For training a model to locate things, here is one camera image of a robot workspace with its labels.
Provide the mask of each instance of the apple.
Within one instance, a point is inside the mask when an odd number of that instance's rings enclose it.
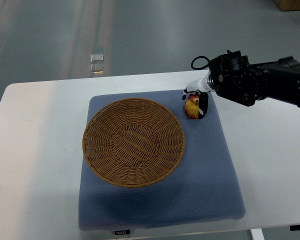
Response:
[[[184,113],[190,119],[199,118],[199,95],[189,96],[184,104]]]

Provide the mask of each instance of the blue mat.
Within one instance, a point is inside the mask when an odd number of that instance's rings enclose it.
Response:
[[[158,228],[240,219],[246,210],[218,112],[209,93],[202,120],[184,113],[182,90],[95,96],[87,123],[104,106],[125,98],[146,98],[169,108],[179,119],[185,150],[179,166],[164,180],[142,188],[111,185],[82,161],[79,228],[83,231]]]

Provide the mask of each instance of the white table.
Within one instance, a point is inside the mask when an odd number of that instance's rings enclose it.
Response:
[[[82,136],[93,96],[183,89],[206,71],[8,86],[0,103],[0,239],[113,239],[81,232]],[[300,108],[273,99],[252,107],[213,94],[239,180],[239,220],[136,229],[130,239],[300,224]]]

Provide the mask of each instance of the floor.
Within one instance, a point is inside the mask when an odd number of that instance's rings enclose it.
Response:
[[[0,0],[0,100],[13,83],[190,71],[196,56],[227,50],[252,64],[300,62],[300,11],[281,12],[273,0]],[[102,73],[91,73],[92,53],[104,54]],[[289,227],[263,233],[300,240]],[[252,238],[236,231],[173,239]]]

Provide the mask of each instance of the woven basket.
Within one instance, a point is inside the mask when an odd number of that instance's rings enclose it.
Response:
[[[159,182],[178,166],[185,136],[176,116],[145,98],[126,98],[102,108],[83,134],[83,155],[92,171],[119,187]]]

